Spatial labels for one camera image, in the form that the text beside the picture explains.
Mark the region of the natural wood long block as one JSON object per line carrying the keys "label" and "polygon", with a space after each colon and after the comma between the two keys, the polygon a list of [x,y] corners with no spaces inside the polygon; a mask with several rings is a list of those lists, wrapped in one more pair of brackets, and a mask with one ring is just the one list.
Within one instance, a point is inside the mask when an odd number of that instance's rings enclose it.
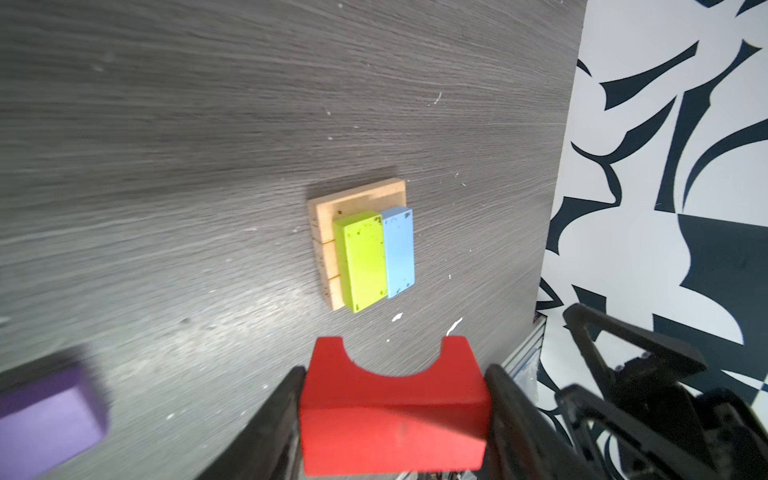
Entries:
{"label": "natural wood long block", "polygon": [[310,231],[315,241],[328,243],[334,239],[333,222],[364,212],[381,212],[394,207],[406,207],[406,182],[391,178],[341,192],[311,199],[307,202]]}

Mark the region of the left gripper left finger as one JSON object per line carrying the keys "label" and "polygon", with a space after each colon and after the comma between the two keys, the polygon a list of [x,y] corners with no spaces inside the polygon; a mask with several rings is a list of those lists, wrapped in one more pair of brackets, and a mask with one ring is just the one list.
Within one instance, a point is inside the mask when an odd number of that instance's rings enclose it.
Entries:
{"label": "left gripper left finger", "polygon": [[305,367],[292,368],[243,430],[197,479],[297,479],[302,460],[299,403],[305,376]]}

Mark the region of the light blue block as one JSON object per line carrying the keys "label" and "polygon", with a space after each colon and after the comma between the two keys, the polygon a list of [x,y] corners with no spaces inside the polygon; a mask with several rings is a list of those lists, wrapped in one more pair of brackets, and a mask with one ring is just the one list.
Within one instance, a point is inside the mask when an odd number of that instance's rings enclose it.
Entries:
{"label": "light blue block", "polygon": [[403,206],[385,210],[382,226],[387,297],[393,298],[415,284],[413,211]]}

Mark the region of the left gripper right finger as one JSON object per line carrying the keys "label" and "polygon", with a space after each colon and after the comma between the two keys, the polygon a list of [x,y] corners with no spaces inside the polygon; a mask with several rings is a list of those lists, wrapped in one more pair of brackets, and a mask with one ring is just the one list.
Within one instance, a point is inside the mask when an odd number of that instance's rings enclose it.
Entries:
{"label": "left gripper right finger", "polygon": [[492,401],[484,479],[597,479],[498,364],[484,376]]}

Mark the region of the red rectangular block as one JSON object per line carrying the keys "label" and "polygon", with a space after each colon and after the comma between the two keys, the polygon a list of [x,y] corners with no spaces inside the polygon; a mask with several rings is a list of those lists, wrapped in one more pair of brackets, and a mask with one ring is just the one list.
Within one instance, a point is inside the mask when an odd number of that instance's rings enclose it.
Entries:
{"label": "red rectangular block", "polygon": [[340,337],[317,339],[299,406],[304,472],[345,476],[477,470],[491,398],[468,340],[446,336],[424,371],[383,376]]}

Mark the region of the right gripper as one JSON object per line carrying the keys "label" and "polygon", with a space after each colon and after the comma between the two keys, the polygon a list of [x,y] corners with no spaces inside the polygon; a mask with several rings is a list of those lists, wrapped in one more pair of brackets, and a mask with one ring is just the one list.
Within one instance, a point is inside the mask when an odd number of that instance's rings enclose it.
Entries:
{"label": "right gripper", "polygon": [[580,385],[555,394],[574,448],[594,472],[607,469],[589,422],[662,479],[767,477],[767,432],[751,407],[729,389],[695,396],[679,383],[707,369],[699,350],[584,304],[568,307],[563,318],[597,387],[614,404]]}

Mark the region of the lime green block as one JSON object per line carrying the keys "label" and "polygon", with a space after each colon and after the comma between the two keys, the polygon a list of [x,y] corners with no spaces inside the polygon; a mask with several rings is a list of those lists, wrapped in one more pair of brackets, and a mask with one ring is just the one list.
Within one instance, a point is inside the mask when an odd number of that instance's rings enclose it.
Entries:
{"label": "lime green block", "polygon": [[363,211],[333,222],[344,305],[358,313],[386,297],[382,216]]}

